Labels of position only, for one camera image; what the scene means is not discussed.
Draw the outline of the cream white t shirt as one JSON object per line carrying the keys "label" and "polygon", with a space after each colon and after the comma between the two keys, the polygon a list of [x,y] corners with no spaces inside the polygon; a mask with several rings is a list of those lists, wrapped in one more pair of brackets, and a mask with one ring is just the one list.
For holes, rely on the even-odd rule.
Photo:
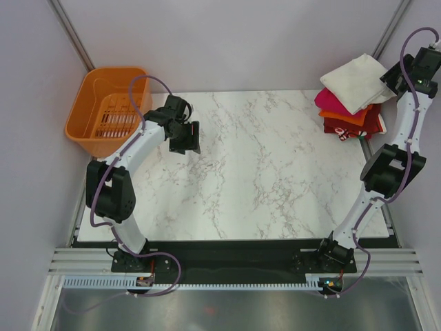
{"label": "cream white t shirt", "polygon": [[380,78],[387,69],[371,55],[363,54],[321,76],[320,82],[346,110],[355,114],[370,104],[396,96]]}

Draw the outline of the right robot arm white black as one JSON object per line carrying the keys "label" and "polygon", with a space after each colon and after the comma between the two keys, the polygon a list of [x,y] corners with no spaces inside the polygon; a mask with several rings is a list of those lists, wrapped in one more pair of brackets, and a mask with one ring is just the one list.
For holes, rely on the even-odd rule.
{"label": "right robot arm white black", "polygon": [[313,253],[314,265],[325,272],[355,270],[354,251],[372,217],[422,171],[427,160],[420,154],[420,135],[425,115],[438,93],[433,80],[440,69],[437,44],[420,48],[400,61],[381,78],[398,97],[395,132],[362,169],[362,187],[344,221],[323,239]]}

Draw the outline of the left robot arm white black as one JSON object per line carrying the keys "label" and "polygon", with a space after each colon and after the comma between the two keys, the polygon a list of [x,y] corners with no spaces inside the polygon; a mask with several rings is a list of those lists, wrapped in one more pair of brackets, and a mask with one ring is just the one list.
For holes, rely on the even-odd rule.
{"label": "left robot arm white black", "polygon": [[170,152],[200,153],[200,123],[191,121],[192,106],[168,95],[164,106],[143,115],[134,134],[113,154],[89,162],[86,170],[86,205],[93,228],[111,229],[118,249],[113,272],[147,272],[151,264],[149,243],[134,217],[136,195],[132,175],[162,142]]}

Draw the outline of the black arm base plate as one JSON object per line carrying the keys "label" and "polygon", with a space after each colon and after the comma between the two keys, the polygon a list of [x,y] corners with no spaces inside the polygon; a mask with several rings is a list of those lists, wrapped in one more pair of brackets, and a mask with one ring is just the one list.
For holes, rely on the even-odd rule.
{"label": "black arm base plate", "polygon": [[313,253],[322,239],[244,241],[151,241],[147,272],[159,283],[297,283],[307,274],[325,272],[314,265]]}

